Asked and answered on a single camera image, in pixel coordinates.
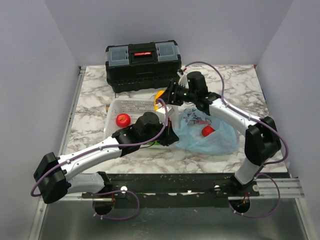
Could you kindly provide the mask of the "red fake apple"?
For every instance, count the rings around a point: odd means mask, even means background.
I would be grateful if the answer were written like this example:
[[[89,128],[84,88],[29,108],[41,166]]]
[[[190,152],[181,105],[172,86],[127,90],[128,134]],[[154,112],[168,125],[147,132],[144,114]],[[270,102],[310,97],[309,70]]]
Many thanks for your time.
[[[131,117],[126,113],[121,113],[116,117],[115,123],[120,128],[126,128],[131,124]]]

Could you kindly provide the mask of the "red wrinkled fake fruit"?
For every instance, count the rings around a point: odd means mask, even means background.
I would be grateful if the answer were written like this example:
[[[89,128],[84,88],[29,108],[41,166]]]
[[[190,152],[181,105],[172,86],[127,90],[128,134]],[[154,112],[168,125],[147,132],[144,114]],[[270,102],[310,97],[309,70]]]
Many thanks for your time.
[[[210,125],[205,126],[202,131],[201,134],[203,137],[207,137],[208,135],[214,133],[216,130],[214,128],[212,128]]]

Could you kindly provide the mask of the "light blue plastic bag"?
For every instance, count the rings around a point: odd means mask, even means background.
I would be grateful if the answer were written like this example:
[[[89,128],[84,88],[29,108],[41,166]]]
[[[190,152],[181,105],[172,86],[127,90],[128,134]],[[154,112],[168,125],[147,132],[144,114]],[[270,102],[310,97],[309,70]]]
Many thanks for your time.
[[[178,122],[179,128],[174,132],[179,141],[173,145],[179,149],[218,156],[234,153],[240,146],[239,133],[231,125],[194,107],[182,111]],[[203,137],[202,129],[206,126],[211,126],[215,132]]]

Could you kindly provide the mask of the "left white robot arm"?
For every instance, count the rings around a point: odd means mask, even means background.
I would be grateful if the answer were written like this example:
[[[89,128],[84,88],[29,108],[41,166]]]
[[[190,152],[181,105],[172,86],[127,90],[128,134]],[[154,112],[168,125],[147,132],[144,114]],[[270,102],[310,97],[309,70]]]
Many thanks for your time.
[[[88,183],[76,182],[83,171],[134,153],[150,142],[167,147],[178,140],[169,118],[160,120],[155,113],[145,112],[134,124],[117,130],[91,147],[67,155],[45,154],[33,174],[35,185],[30,195],[42,197],[46,204],[70,193],[91,192],[101,198],[107,197],[111,185],[101,175],[97,176],[98,179],[89,179]]]

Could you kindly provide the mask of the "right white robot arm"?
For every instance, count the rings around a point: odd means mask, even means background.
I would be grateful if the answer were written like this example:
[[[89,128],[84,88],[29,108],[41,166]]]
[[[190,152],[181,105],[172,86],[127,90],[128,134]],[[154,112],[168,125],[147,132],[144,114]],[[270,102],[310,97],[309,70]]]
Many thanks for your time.
[[[160,98],[169,105],[181,106],[185,102],[208,116],[221,119],[245,137],[245,159],[230,180],[230,191],[241,196],[248,184],[281,148],[274,120],[266,116],[259,118],[234,107],[223,100],[221,94],[208,90],[205,77],[199,71],[183,73],[178,82],[171,81]]]

